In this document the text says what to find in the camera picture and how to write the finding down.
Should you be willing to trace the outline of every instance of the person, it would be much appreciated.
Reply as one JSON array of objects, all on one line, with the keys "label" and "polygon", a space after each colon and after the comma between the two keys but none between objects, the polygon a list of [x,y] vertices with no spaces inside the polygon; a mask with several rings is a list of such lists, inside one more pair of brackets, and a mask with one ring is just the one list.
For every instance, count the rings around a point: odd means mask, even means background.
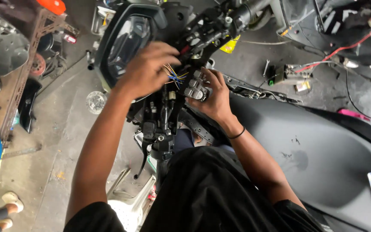
[{"label": "person", "polygon": [[[119,232],[124,228],[107,204],[106,181],[133,99],[167,82],[165,64],[179,52],[163,42],[142,49],[112,89],[78,159],[65,232]],[[220,72],[202,68],[213,89],[205,102],[188,103],[214,119],[235,151],[203,146],[184,149],[169,161],[167,176],[141,227],[144,231],[323,231],[291,189],[277,162],[230,110]]]},{"label": "person", "polygon": [[0,232],[12,227],[9,214],[19,213],[24,209],[24,204],[14,192],[7,192],[2,196],[5,205],[0,208]]}]

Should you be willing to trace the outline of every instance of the spanner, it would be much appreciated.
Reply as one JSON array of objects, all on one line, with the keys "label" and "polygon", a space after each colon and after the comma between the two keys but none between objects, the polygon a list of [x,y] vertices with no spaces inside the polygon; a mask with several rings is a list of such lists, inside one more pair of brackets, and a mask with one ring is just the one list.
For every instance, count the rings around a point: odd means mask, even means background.
[{"label": "spanner", "polygon": [[265,72],[267,71],[268,63],[270,63],[270,60],[266,60],[263,76],[265,76]]}]

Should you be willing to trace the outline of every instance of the concrete floor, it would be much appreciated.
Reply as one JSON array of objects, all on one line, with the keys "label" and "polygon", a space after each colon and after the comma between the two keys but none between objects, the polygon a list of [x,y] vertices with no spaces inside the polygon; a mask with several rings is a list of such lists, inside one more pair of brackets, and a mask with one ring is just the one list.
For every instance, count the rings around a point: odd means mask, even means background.
[{"label": "concrete floor", "polygon": [[[74,64],[90,49],[95,36],[90,34],[93,0],[64,1],[68,10],[69,22],[82,31],[77,44],[65,48],[68,63]],[[211,0],[198,2],[188,1],[195,10],[201,11],[214,4]],[[248,31],[242,40],[277,41],[272,22],[260,31]],[[321,60],[321,57],[297,50],[290,45],[265,46],[239,42],[232,54],[218,51],[213,55],[215,68],[253,85],[264,81],[261,76],[265,60],[271,64],[303,64]],[[32,134],[27,134],[21,127],[13,131],[13,143],[10,151],[19,151],[38,145],[38,152],[24,154],[2,161],[0,171],[0,206],[1,196],[7,191],[15,191],[25,204],[24,211],[12,216],[14,225],[10,232],[23,231],[62,231],[70,183],[85,137],[88,134],[96,115],[89,113],[85,106],[86,96],[101,90],[100,81],[94,72],[79,70],[71,81],[65,83],[49,97],[34,106],[37,121],[33,124]],[[286,92],[293,98],[302,99],[311,107],[335,111],[341,107],[353,109],[347,96],[345,75],[326,65],[320,65],[314,71],[316,80],[312,91],[296,95],[292,86],[268,87],[275,91]],[[355,104],[365,113],[371,115],[371,83],[359,76],[349,75],[349,88]],[[108,187],[123,168],[131,163],[131,176],[126,179],[124,190],[131,194],[139,192],[150,175],[150,169],[143,172],[140,179],[134,181],[141,165],[142,154],[132,139],[136,126],[126,123],[120,141],[113,170],[109,177]]]}]

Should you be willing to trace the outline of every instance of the red wire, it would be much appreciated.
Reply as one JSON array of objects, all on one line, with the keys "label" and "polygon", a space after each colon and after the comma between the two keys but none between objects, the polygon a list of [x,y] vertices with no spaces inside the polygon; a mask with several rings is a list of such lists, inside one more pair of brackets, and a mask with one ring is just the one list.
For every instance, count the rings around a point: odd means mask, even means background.
[{"label": "red wire", "polygon": [[[353,44],[353,45],[351,45],[351,46],[348,46],[348,47],[340,47],[340,48],[336,49],[336,50],[333,51],[330,55],[328,55],[326,58],[324,58],[323,61],[326,61],[326,60],[330,59],[330,57],[334,56],[336,53],[338,53],[338,52],[341,51],[341,50],[351,49],[351,48],[354,48],[354,47],[358,46],[359,44],[361,44],[362,42],[364,42],[365,40],[367,40],[370,36],[371,36],[371,31],[370,31],[369,34],[367,34],[366,36],[364,36],[363,39],[359,40],[357,43],[355,43],[355,44]],[[312,68],[312,67],[317,66],[317,65],[319,65],[319,64],[312,64],[312,65],[306,66],[306,67],[304,67],[304,68],[302,68],[302,69],[300,69],[300,70],[297,70],[297,71],[295,71],[295,72],[296,72],[296,73],[299,73],[299,72],[301,72],[301,71],[303,71],[303,70],[306,70],[306,69]]]}]

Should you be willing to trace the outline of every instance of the rusty metal rack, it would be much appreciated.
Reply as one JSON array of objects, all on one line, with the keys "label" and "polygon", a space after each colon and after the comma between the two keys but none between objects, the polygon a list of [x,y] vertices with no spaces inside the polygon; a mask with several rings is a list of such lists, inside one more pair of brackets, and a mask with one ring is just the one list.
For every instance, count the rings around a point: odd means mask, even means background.
[{"label": "rusty metal rack", "polygon": [[31,38],[28,38],[30,41],[28,61],[8,75],[0,77],[2,84],[0,91],[0,138],[3,147],[7,147],[8,145],[8,136],[12,122],[17,112],[40,38],[60,27],[75,36],[78,34],[78,30],[65,22],[65,17],[64,15],[55,15],[46,9],[40,9],[35,19]]}]

